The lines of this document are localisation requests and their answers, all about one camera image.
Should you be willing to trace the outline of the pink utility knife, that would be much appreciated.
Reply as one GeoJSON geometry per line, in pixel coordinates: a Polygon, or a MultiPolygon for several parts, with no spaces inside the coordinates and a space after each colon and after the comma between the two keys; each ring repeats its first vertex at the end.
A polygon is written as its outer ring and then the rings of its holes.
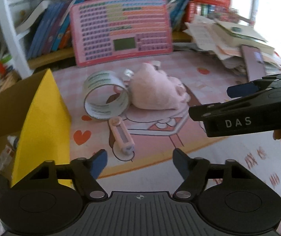
{"type": "Polygon", "coordinates": [[[123,119],[120,116],[112,117],[108,124],[120,151],[125,155],[131,155],[134,152],[135,143],[123,119]]]}

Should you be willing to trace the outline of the pink plush toy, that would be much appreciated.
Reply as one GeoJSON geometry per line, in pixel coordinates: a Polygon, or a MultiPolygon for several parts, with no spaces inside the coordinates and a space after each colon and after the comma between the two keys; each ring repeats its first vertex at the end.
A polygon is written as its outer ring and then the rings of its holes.
{"type": "Polygon", "coordinates": [[[178,110],[191,99],[176,77],[156,69],[154,62],[143,63],[130,82],[131,103],[145,110],[178,110]]]}

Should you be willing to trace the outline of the black smartphone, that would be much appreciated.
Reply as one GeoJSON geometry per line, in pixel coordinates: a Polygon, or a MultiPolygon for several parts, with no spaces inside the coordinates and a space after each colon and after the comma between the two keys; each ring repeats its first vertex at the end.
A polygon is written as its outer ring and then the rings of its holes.
{"type": "Polygon", "coordinates": [[[240,50],[246,66],[248,81],[252,82],[266,76],[265,63],[260,49],[249,45],[241,45],[240,50]]]}

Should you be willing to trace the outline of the stack of papers and books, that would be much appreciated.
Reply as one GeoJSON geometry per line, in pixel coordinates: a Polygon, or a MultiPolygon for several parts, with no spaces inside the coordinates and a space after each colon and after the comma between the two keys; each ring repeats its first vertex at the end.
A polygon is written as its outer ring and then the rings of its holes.
{"type": "Polygon", "coordinates": [[[224,67],[236,75],[247,77],[240,50],[241,45],[260,49],[266,76],[281,73],[281,57],[275,52],[275,48],[252,27],[210,20],[199,15],[196,15],[191,23],[186,22],[185,25],[184,32],[192,37],[199,50],[214,53],[224,67]]]}

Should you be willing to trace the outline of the clear tape roll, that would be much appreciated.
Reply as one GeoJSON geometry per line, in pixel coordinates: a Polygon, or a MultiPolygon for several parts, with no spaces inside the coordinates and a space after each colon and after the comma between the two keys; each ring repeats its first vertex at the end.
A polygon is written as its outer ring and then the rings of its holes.
{"type": "Polygon", "coordinates": [[[125,83],[109,70],[91,74],[83,83],[84,110],[94,119],[108,120],[123,114],[130,106],[125,83]]]}

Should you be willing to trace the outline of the yellow cardboard box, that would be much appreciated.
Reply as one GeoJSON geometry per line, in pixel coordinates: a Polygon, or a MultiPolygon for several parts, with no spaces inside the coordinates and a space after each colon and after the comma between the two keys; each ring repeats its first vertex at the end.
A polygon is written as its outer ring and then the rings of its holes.
{"type": "Polygon", "coordinates": [[[14,185],[46,160],[70,162],[71,116],[51,70],[36,73],[0,93],[0,153],[8,135],[19,135],[6,176],[14,185]]]}

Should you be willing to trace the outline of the pink cartoon desk mat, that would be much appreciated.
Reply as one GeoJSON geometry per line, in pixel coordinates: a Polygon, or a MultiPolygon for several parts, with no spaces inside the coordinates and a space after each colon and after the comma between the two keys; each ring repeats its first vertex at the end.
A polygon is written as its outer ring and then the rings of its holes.
{"type": "MultiPolygon", "coordinates": [[[[122,119],[135,151],[125,155],[119,149],[106,121],[94,120],[84,110],[84,81],[92,73],[111,70],[121,75],[136,71],[146,58],[130,59],[54,72],[60,93],[72,118],[70,157],[90,157],[96,151],[108,152],[108,164],[99,177],[107,191],[174,192],[182,177],[172,163],[172,152],[180,148],[191,157],[203,157],[222,164],[234,159],[259,177],[281,196],[281,143],[272,132],[209,138],[203,124],[191,120],[188,105],[178,110],[151,111],[130,107],[122,119]]],[[[281,234],[281,223],[278,228],[281,234]]]]}

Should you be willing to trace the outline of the pink learning keyboard toy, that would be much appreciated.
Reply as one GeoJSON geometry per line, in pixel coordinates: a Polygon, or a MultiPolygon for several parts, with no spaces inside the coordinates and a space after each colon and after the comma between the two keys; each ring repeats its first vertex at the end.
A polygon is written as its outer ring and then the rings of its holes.
{"type": "Polygon", "coordinates": [[[79,67],[172,52],[167,0],[90,0],[69,16],[79,67]]]}

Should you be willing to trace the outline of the row of blue books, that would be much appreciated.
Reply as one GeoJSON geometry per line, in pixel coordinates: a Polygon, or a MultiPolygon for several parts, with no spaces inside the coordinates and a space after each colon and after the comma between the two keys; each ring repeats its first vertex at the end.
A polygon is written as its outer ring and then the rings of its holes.
{"type": "Polygon", "coordinates": [[[26,53],[27,60],[57,51],[70,24],[69,10],[88,0],[56,0],[41,13],[41,21],[26,53]]]}

